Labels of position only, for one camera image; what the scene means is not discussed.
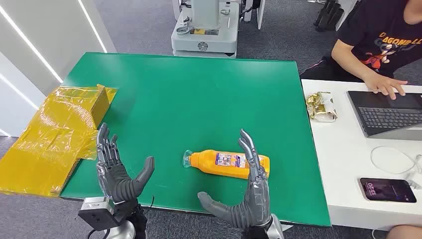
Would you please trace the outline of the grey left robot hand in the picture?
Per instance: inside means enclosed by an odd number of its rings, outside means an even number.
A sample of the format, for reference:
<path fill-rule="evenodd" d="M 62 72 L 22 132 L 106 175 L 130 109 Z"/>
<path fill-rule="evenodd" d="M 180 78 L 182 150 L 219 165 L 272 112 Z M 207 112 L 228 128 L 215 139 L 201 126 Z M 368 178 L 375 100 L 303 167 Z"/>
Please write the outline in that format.
<path fill-rule="evenodd" d="M 108 125 L 102 123 L 96 138 L 96 169 L 100 188 L 114 203 L 136 200 L 154 172 L 155 158 L 147 157 L 140 173 L 132 179 L 121 161 L 116 143 L 117 135 L 109 138 L 109 133 Z"/>

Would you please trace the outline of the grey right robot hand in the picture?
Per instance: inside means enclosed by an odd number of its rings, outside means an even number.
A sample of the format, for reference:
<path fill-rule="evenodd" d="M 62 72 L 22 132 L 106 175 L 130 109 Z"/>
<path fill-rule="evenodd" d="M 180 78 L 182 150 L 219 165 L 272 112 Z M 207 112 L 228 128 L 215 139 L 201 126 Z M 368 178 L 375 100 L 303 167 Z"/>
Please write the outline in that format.
<path fill-rule="evenodd" d="M 270 197 L 267 174 L 255 148 L 252 137 L 240 130 L 238 144 L 243 148 L 249 164 L 249 174 L 244 199 L 235 206 L 217 202 L 206 192 L 198 192 L 197 197 L 202 207 L 217 218 L 235 228 L 262 226 L 271 221 Z"/>

